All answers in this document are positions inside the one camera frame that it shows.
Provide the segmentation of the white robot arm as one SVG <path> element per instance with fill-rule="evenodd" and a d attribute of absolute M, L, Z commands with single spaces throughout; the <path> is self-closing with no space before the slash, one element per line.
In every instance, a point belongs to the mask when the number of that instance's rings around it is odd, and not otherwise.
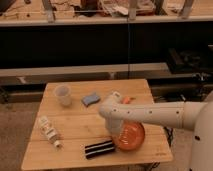
<path fill-rule="evenodd" d="M 111 135 L 121 132 L 125 120 L 190 130 L 189 171 L 213 171 L 213 91 L 202 102 L 122 104 L 121 99 L 119 92 L 112 92 L 99 107 Z"/>

